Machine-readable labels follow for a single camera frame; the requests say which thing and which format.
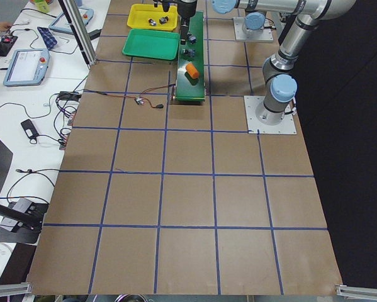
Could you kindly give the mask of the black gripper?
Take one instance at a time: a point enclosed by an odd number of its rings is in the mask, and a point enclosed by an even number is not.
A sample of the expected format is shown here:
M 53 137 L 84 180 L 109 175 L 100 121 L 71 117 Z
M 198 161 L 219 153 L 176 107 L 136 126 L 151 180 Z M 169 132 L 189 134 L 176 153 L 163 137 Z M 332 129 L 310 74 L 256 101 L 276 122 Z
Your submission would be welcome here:
M 158 0 L 154 0 L 154 7 L 158 7 Z M 188 39 L 188 28 L 191 17 L 196 13 L 197 0 L 178 0 L 177 13 L 181 17 L 180 44 L 185 44 Z M 170 8 L 169 0 L 162 0 L 163 12 L 168 12 Z

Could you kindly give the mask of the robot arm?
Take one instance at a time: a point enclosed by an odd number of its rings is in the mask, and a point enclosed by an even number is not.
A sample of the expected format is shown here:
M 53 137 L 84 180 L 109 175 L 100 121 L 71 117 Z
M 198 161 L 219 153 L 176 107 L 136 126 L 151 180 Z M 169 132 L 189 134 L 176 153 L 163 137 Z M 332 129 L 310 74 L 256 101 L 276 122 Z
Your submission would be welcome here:
M 195 15 L 197 1 L 154 1 L 157 7 L 161 3 L 163 12 L 168 12 L 171 3 L 177 5 L 177 13 L 181 18 L 181 29 L 188 29 L 191 18 Z M 264 24 L 266 17 L 256 11 L 257 1 L 211 1 L 212 8 L 219 14 L 227 14 L 233 8 L 238 8 L 239 4 L 245 4 L 244 27 L 246 30 L 259 30 Z
M 264 79 L 290 72 L 312 31 L 322 20 L 331 20 L 347 13 L 354 1 L 335 0 L 264 0 L 264 1 L 212 1 L 213 10 L 226 14 L 235 8 L 246 11 L 270 11 L 295 15 L 295 21 L 280 44 L 279 50 L 264 64 Z

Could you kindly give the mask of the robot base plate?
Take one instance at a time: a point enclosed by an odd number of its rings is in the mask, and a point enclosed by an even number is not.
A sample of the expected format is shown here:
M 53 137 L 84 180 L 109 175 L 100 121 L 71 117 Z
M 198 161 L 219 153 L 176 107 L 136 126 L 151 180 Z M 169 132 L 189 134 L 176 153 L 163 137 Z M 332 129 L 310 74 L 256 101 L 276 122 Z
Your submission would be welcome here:
M 234 17 L 235 40 L 238 42 L 272 43 L 274 41 L 272 30 L 267 28 L 269 22 L 265 21 L 264 27 L 250 30 L 245 27 L 244 17 Z
M 264 107 L 264 96 L 244 96 L 244 104 L 249 133 L 296 135 L 289 105 L 281 113 L 272 113 Z

